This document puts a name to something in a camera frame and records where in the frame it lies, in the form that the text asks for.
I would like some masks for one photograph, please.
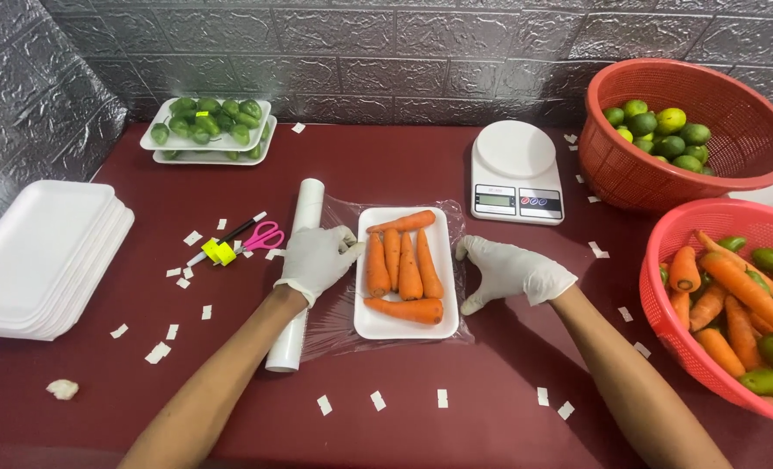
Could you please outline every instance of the maroon table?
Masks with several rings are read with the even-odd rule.
[[[241,259],[225,270],[194,268],[185,291],[164,272],[198,245],[193,229],[214,235],[267,210],[290,229],[299,183],[318,178],[343,200],[418,205],[452,198],[465,213],[475,128],[280,125],[267,161],[249,168],[158,165],[138,146],[132,125],[97,183],[114,186],[135,212],[120,252],[79,323],[51,343],[0,339],[0,467],[107,467],[182,383],[260,303],[282,259]],[[542,252],[566,265],[582,289],[650,361],[736,467],[773,467],[773,422],[728,404],[685,373],[658,343],[638,298],[638,268],[654,219],[590,204],[575,179],[576,156],[549,133],[567,218],[556,228],[467,218],[471,234]],[[387,165],[396,171],[388,171]],[[610,259],[595,259],[597,241]],[[468,267],[468,291],[479,274]],[[211,320],[200,321],[213,304]],[[617,308],[635,318],[625,323]],[[114,340],[122,323],[130,330]],[[172,352],[152,366],[143,357],[181,324]],[[571,339],[547,306],[523,298],[496,301],[467,318],[472,346],[428,344],[320,357],[292,375],[262,370],[236,405],[212,458],[228,466],[640,467],[618,432]],[[45,392],[52,380],[79,383],[72,401]],[[537,405],[536,387],[551,408]],[[438,409],[436,389],[450,408]],[[380,390],[386,409],[369,395]],[[316,399],[328,395],[323,416]],[[574,413],[557,409],[569,400]]]

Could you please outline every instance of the lime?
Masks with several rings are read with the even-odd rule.
[[[682,152],[682,155],[691,155],[695,159],[698,159],[699,163],[702,163],[703,165],[707,163],[707,151],[696,145],[685,147],[685,151]]]
[[[618,133],[627,140],[627,142],[632,142],[632,133],[627,129],[619,129]]]
[[[673,160],[673,166],[687,169],[688,171],[693,171],[694,173],[702,173],[702,163],[699,163],[699,160],[695,159],[691,155],[682,155],[676,157],[676,159]]]
[[[647,103],[641,99],[631,99],[624,103],[624,119],[647,112]]]
[[[652,152],[652,142],[649,140],[635,139],[632,140],[632,144],[641,148],[642,152],[648,155],[650,155],[650,152]]]
[[[603,117],[607,118],[612,127],[624,122],[624,111],[621,108],[606,108],[603,110]]]
[[[688,145],[704,145],[711,139],[711,131],[701,123],[686,123],[679,137]]]
[[[662,139],[653,147],[652,154],[663,156],[667,159],[673,159],[685,151],[685,142],[676,136],[669,136]]]
[[[685,125],[687,116],[685,112],[679,108],[667,108],[662,112],[656,114],[656,133],[661,135],[670,135],[671,133],[678,132]]]
[[[651,133],[656,126],[656,116],[652,112],[643,112],[627,119],[627,130],[636,137],[643,137]]]

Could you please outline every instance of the digital scale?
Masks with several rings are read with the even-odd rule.
[[[485,127],[471,152],[473,216],[558,225],[564,213],[556,153],[552,139],[530,123]]]

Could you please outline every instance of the gloved hand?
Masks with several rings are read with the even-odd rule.
[[[358,243],[346,226],[301,229],[288,240],[282,278],[274,286],[288,284],[302,293],[312,308],[366,250],[367,244]]]
[[[470,259],[482,272],[482,283],[462,305],[467,316],[488,301],[525,293],[531,306],[554,300],[572,286],[578,277],[542,254],[513,244],[488,241],[467,235],[456,246],[456,260]]]

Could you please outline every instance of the pen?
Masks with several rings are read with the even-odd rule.
[[[219,244],[222,243],[229,243],[233,238],[235,238],[239,233],[242,231],[251,228],[253,225],[256,225],[256,223],[265,218],[265,215],[267,215],[267,212],[262,212],[258,214],[257,216],[247,220],[245,223],[239,226],[239,228],[234,229],[230,233],[228,233],[224,238],[219,240]],[[196,255],[194,258],[190,259],[190,262],[186,263],[187,267],[193,267],[193,265],[198,264],[199,262],[203,261],[204,258],[207,256],[207,254],[204,251],[201,251]]]

